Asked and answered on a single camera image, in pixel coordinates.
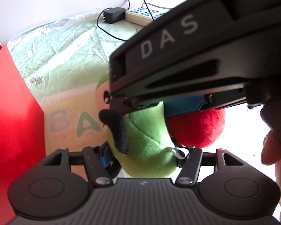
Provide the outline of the right hand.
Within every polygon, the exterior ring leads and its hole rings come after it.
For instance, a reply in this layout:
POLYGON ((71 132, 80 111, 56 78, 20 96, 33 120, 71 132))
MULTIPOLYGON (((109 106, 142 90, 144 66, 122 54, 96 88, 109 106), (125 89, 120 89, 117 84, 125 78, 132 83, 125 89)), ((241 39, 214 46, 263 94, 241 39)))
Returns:
POLYGON ((261 162, 268 166, 275 165, 276 182, 281 191, 281 100, 265 104, 260 116, 270 128, 263 142, 261 162))

